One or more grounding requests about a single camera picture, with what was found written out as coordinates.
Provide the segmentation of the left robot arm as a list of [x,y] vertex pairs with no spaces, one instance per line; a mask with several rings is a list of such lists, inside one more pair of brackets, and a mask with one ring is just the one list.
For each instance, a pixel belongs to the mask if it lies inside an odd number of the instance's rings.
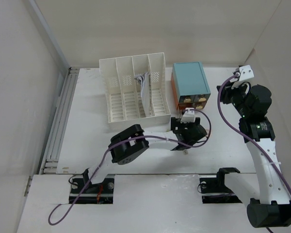
[[127,165],[136,160],[151,146],[163,150],[182,151],[198,148],[208,140],[208,133],[200,125],[200,118],[192,122],[182,122],[172,117],[170,131],[165,133],[145,131],[140,124],[134,124],[110,139],[100,162],[87,168],[83,174],[82,187],[87,192],[95,192],[107,175],[112,173],[114,165]]

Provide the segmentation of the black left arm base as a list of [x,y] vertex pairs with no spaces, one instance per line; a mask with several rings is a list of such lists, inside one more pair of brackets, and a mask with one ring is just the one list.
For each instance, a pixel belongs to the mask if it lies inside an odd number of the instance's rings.
[[[102,183],[89,184],[76,204],[113,204],[114,175],[107,175]],[[72,204],[85,185],[81,175],[73,175],[70,184],[69,203]]]

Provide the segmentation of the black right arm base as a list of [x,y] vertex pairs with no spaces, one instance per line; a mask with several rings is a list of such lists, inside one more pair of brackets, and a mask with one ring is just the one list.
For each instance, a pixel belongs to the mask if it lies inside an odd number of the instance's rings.
[[232,190],[225,186],[225,175],[240,173],[234,167],[220,168],[216,175],[201,176],[199,178],[198,192],[202,195],[203,204],[242,203]]

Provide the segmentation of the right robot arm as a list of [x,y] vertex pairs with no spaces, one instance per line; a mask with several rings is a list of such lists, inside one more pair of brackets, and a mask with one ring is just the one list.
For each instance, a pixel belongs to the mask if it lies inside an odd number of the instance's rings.
[[275,152],[275,133],[266,117],[272,104],[271,91],[262,85],[243,83],[233,87],[226,81],[217,86],[217,105],[232,104],[241,118],[239,133],[251,154],[259,184],[255,193],[236,168],[221,168],[215,179],[220,191],[231,189],[246,207],[254,228],[288,227],[291,225],[291,187],[283,177]]

